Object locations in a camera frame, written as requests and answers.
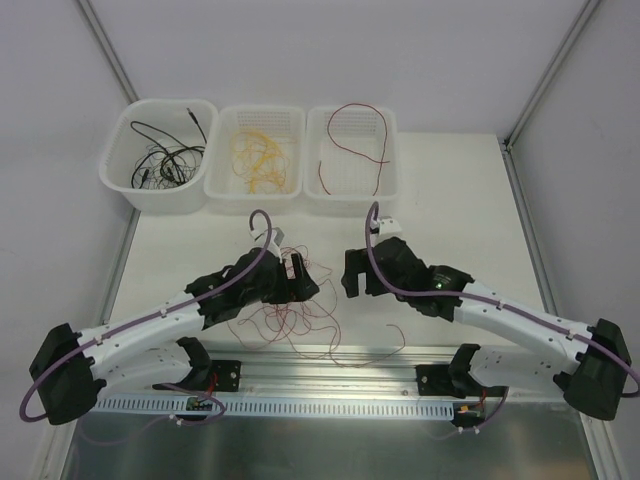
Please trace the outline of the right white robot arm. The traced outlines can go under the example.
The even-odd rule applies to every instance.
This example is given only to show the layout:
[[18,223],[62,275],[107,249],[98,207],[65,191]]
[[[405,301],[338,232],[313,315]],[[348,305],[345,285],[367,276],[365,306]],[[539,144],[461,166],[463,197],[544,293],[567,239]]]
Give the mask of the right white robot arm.
[[456,398],[507,388],[559,394],[574,409],[611,421],[631,374],[618,325],[594,325],[535,312],[511,303],[471,275],[426,265],[398,237],[344,254],[341,284],[347,297],[391,293],[420,314],[488,331],[511,347],[463,343],[445,366],[423,367],[418,378],[430,395]]

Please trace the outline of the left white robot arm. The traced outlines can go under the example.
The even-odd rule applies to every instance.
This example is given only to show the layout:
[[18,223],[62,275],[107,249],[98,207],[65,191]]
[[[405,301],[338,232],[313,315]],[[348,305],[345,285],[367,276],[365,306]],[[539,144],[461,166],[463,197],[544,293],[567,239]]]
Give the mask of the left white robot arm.
[[42,416],[52,425],[66,424],[102,399],[145,388],[206,391],[215,366],[200,332],[252,304],[306,302],[318,291],[301,255],[283,260],[254,248],[138,319],[82,331],[59,325],[29,367]]

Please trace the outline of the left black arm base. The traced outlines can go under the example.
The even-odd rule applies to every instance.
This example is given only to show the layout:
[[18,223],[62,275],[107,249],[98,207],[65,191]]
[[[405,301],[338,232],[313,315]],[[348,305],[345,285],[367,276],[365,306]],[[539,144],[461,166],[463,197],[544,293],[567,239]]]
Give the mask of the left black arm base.
[[237,392],[240,387],[242,362],[239,360],[212,360],[209,369],[210,392]]

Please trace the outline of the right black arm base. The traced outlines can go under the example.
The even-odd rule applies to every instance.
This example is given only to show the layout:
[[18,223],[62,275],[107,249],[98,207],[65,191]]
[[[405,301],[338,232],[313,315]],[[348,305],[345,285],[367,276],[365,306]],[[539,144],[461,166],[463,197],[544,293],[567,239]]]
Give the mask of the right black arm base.
[[419,396],[456,396],[446,364],[421,364],[415,366]]

